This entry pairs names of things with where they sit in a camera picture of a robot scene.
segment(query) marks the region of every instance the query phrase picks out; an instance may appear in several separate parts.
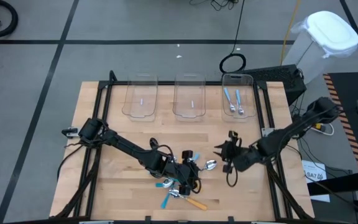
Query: orange striped mat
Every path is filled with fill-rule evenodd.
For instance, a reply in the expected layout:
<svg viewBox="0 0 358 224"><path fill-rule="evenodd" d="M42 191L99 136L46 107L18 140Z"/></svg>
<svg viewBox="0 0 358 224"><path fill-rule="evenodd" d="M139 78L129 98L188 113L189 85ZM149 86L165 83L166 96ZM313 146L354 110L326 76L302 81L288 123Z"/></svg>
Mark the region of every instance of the orange striped mat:
<svg viewBox="0 0 358 224"><path fill-rule="evenodd" d="M339 119L358 164L358 73L329 73L323 77L333 102L344 111Z"/></svg>

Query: black and orange stripe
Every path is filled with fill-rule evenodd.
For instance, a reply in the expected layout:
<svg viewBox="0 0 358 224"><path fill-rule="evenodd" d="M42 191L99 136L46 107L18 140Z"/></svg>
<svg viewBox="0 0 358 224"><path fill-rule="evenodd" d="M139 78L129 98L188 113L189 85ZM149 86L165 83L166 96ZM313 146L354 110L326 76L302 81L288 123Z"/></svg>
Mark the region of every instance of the black and orange stripe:
<svg viewBox="0 0 358 224"><path fill-rule="evenodd" d="M323 77L324 77L324 81L327 84L328 92L329 92L333 102L339 106L340 110L343 110L341 100L339 99L339 96L335 90L335 87L333 85L333 81L331 80L331 77L328 74L324 74ZM341 113L339 115L338 119L341 121L343 130L345 130L347 140L349 141L349 144L353 150L353 155L354 155L357 165L358 165L358 143L357 143L356 137L354 136L352 127L349 124L349 120L347 119L346 113L345 112Z"/></svg>

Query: yellow cable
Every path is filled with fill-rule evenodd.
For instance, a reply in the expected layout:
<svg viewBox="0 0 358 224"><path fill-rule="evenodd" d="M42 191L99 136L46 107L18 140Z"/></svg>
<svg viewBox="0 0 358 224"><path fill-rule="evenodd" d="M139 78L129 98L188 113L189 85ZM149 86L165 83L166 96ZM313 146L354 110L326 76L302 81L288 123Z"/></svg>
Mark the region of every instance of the yellow cable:
<svg viewBox="0 0 358 224"><path fill-rule="evenodd" d="M297 12L297 10L299 8L300 3L301 3L301 0L296 0L296 5L295 5L295 8L294 8L293 13L292 13L291 21L290 21L290 24L288 25L288 30L287 30L287 33L285 34L285 37L284 37L283 48L281 49L280 65L283 64L285 43L287 42L288 35L290 34L292 23L293 23L293 20L295 19L295 15L296 15L296 12Z"/></svg>

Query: plastic bag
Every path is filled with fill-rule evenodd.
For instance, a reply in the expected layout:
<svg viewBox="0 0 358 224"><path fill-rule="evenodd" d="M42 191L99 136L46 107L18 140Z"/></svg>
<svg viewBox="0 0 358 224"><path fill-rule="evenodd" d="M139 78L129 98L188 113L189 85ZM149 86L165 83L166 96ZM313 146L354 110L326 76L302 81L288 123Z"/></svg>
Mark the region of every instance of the plastic bag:
<svg viewBox="0 0 358 224"><path fill-rule="evenodd" d="M300 32L304 32L304 31L308 31L309 29L309 26L308 26L308 17L306 17L306 19L304 19L303 21L300 21L300 22L297 22L292 28L291 28L291 32L293 34L299 34ZM316 42L318 44L317 41L315 41L312 36L310 36L311 40L313 42ZM358 45L356 46L353 46L349 49L346 49L346 50L343 50L341 52L332 52L330 49L322 46L322 45L319 45L325 52L325 54L323 55L323 58L328 58L330 56L335 56L337 58L346 58L348 56L350 56L351 54L353 54L357 48L358 48Z"/></svg>

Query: wooden tabletop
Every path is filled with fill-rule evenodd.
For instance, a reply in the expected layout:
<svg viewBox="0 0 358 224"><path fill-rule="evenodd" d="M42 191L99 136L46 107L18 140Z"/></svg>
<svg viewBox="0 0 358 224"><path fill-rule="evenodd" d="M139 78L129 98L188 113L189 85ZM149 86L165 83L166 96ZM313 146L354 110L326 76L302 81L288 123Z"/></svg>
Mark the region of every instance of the wooden tabletop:
<svg viewBox="0 0 358 224"><path fill-rule="evenodd" d="M83 82L72 126L82 127L92 116L98 82ZM126 86L113 86L109 105L108 124L122 137L145 149L150 148L149 139L154 137L159 144L169 145L180 158L183 150L200 153L199 167L205 161L216 159L218 166L211 171L200 172L202 191L190 196L208 206L202 211L181 198L171 198L166 209L160 205L167 189L158 189L153 178L136 159L118 149L103 146L98 181L94 197L93 220L144 220L150 215L152 220L209 220L225 221L233 216L236 221L273 221L272 200L266 169L260 164L245 172L239 172L239 181L234 188L226 183L222 172L223 163L213 154L213 147L228 139L229 130L237 131L243 146L248 146L260 138L258 118L247 118L245 123L228 123L222 120L222 94L220 86L206 86L206 113L201 122L180 122L172 113L174 86L159 86L156 117L153 122L133 122L122 113ZM290 112L282 83L268 83L268 93L272 105L276 128L284 128L291 123ZM263 93L260 92L264 120ZM297 148L296 141L289 145ZM69 147L65 156L75 147ZM77 152L62 167L53 200L51 215L56 215L71 199L78 188L85 150ZM287 186L303 209L314 216L305 175L299 154L289 147L282 151ZM285 217L280 191L277 189L280 212ZM85 214L88 193L84 194L81 214Z"/></svg>

